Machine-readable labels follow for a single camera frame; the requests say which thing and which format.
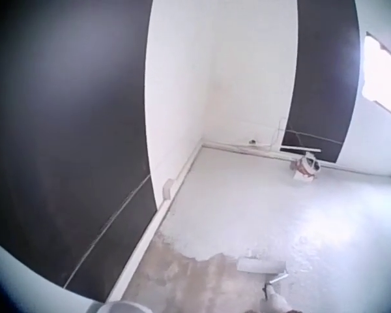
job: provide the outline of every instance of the paint bucket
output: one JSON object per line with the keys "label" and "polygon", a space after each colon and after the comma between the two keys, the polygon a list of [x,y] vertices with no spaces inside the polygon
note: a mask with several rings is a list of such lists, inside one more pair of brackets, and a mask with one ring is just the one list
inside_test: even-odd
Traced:
{"label": "paint bucket", "polygon": [[295,169],[294,179],[313,181],[321,167],[313,153],[307,152],[300,160],[291,165]]}

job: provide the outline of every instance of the white trim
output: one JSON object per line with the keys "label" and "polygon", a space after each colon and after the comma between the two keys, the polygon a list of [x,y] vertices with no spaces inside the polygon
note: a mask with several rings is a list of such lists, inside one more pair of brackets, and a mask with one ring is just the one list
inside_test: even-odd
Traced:
{"label": "white trim", "polygon": [[[296,155],[294,153],[279,152],[279,151],[264,151],[260,148],[255,148],[255,147],[249,147],[249,148],[235,147],[232,145],[226,145],[226,144],[216,143],[216,142],[204,142],[203,147],[217,149],[217,150],[223,150],[223,151],[229,151],[229,152],[236,152],[236,153],[241,153],[243,155],[254,155],[256,157],[277,158],[279,160],[284,160],[284,161],[298,160],[298,158],[300,157],[299,155]],[[345,166],[340,166],[335,163],[330,163],[327,161],[319,160],[319,164],[324,168],[333,168],[335,170],[351,171],[353,173],[374,175],[374,174],[366,173],[363,171],[356,171],[352,168],[347,168]]]}
{"label": "white trim", "polygon": [[161,206],[157,210],[148,228],[145,230],[145,233],[143,234],[141,240],[139,241],[138,245],[133,251],[132,256],[124,266],[124,269],[120,274],[119,278],[117,279],[106,302],[120,301],[122,299],[122,296],[126,291],[126,288],[128,287],[136,269],[138,268],[138,265],[142,260],[143,255],[148,249],[148,246],[151,243],[152,238],[154,237],[158,227],[161,225],[161,222],[163,221],[165,215],[167,214],[168,209],[175,198],[175,195],[178,193],[182,183],[185,180],[185,177],[187,176],[188,172],[190,171],[190,168],[192,167],[192,164],[196,160],[201,147],[202,144],[200,141],[195,147],[195,149],[193,150],[193,152],[191,153],[186,164],[182,168],[180,174],[178,174],[175,182],[173,183],[173,186],[171,187],[171,199],[164,200],[162,202]]}

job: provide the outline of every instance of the unpainted floor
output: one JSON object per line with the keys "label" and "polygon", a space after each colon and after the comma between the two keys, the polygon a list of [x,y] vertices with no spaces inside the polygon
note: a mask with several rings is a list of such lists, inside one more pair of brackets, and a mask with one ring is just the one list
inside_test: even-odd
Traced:
{"label": "unpainted floor", "polygon": [[285,260],[278,290],[303,312],[391,309],[391,179],[204,148],[124,299],[154,313],[257,310],[264,275],[236,260]]}

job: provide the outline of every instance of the white pipe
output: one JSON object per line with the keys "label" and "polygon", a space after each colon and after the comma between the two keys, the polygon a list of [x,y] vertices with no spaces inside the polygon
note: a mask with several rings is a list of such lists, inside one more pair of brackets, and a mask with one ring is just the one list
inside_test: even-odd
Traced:
{"label": "white pipe", "polygon": [[282,149],[291,149],[291,150],[301,150],[301,151],[309,151],[309,152],[321,152],[321,149],[316,148],[303,148],[303,147],[293,147],[291,145],[282,145]]}

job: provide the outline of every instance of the white wall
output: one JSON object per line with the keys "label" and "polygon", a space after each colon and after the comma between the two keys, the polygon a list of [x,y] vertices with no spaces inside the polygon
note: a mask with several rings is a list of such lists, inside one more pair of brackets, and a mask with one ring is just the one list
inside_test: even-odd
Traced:
{"label": "white wall", "polygon": [[[295,0],[219,0],[216,45],[206,113],[207,141],[244,144],[252,138],[279,151],[291,105],[297,61]],[[391,0],[356,0],[361,41],[366,31],[391,50]],[[391,115],[362,96],[337,165],[391,175]]]}
{"label": "white wall", "polygon": [[0,246],[0,285],[21,312],[94,313],[97,303],[62,289],[20,263]]}
{"label": "white wall", "polygon": [[[391,51],[391,0],[356,0],[361,47],[370,32]],[[337,164],[391,175],[391,114],[362,96],[362,62],[351,125]]]}
{"label": "white wall", "polygon": [[297,62],[297,2],[220,0],[215,27],[205,139],[280,144]]}
{"label": "white wall", "polygon": [[154,0],[147,46],[145,116],[156,204],[203,133],[215,2]]}

